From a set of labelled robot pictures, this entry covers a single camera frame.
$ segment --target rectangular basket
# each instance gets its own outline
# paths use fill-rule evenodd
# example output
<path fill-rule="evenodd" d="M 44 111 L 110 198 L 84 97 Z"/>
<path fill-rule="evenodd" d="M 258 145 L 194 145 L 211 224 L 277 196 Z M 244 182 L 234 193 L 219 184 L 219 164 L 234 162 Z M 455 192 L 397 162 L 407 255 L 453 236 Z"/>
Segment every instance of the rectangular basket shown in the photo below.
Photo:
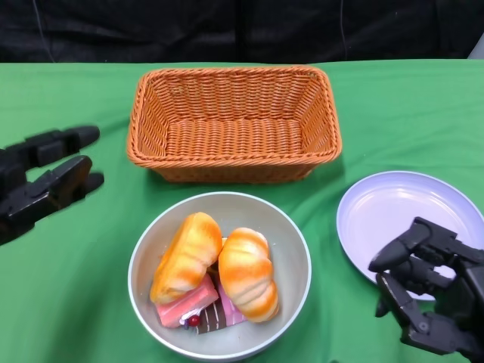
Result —
<path fill-rule="evenodd" d="M 342 149 L 326 74 L 309 66 L 155 70 L 139 81 L 128 157 L 169 182 L 288 182 Z"/>

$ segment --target green tablecloth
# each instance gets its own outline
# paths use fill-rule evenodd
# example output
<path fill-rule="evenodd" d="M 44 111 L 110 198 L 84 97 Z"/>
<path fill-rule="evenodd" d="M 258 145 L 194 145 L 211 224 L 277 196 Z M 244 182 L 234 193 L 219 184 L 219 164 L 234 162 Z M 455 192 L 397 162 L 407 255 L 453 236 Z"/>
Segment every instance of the green tablecloth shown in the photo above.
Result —
<path fill-rule="evenodd" d="M 278 186 L 170 185 L 127 160 L 136 83 L 160 65 L 0 67 L 0 145 L 46 129 L 94 123 L 101 139 L 85 154 L 106 178 L 84 202 L 0 247 L 0 361 L 187 361 L 153 339 L 135 317 L 126 285 L 129 258 L 142 231 L 164 209 L 217 190 L 254 194 L 282 208 L 301 228 L 312 256 L 304 309 L 279 341 L 251 361 L 464 361 L 404 346 L 392 317 L 374 318 L 377 289 L 346 258 L 335 218 L 350 185 L 392 169 L 441 178 L 484 208 L 484 62 L 319 66 L 333 85 L 343 155 L 339 164 L 322 166 L 304 181 Z"/>

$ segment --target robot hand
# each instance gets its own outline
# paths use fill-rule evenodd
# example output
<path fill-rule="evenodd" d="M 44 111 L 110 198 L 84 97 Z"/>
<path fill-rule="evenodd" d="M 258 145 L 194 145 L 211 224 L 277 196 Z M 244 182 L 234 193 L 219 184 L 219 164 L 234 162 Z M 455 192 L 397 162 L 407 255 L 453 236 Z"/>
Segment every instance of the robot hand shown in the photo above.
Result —
<path fill-rule="evenodd" d="M 27 170 L 76 154 L 98 138 L 97 127 L 82 126 L 46 132 L 0 149 L 0 245 L 104 183 L 103 174 L 89 173 L 92 161 L 85 156 L 73 157 L 33 182 L 26 180 Z"/>
<path fill-rule="evenodd" d="M 417 217 L 405 233 L 386 245 L 368 267 L 377 273 L 380 290 L 376 316 L 391 312 L 402 328 L 404 344 L 440 355 L 459 352 L 473 362 L 483 362 L 484 251 L 456 237 Z M 442 265 L 455 271 L 453 279 L 433 270 Z M 433 295 L 435 312 L 420 312 L 407 290 Z"/>

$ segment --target bowl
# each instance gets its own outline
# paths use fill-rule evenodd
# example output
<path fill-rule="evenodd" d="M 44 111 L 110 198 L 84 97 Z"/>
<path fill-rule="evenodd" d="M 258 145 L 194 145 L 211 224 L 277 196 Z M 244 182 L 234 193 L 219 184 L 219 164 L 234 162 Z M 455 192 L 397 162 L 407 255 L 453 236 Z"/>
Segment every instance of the bowl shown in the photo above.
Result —
<path fill-rule="evenodd" d="M 196 212 L 212 216 L 224 237 L 238 227 L 248 227 L 267 238 L 280 302 L 279 313 L 272 320 L 261 324 L 245 321 L 201 335 L 161 325 L 149 299 L 153 274 L 180 224 Z M 309 250 L 294 222 L 265 200 L 233 192 L 197 195 L 160 214 L 136 244 L 128 272 L 129 297 L 146 330 L 168 348 L 200 361 L 237 361 L 267 348 L 296 319 L 310 284 Z"/>

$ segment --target black backdrop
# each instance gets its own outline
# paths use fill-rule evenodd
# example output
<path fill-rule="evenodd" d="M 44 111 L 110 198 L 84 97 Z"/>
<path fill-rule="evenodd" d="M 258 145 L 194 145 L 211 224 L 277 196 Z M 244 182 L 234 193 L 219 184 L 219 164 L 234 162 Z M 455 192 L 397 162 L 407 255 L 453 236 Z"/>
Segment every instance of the black backdrop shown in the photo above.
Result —
<path fill-rule="evenodd" d="M 49 61 L 34 1 L 58 62 L 464 58 L 484 33 L 484 0 L 0 0 L 0 61 Z"/>

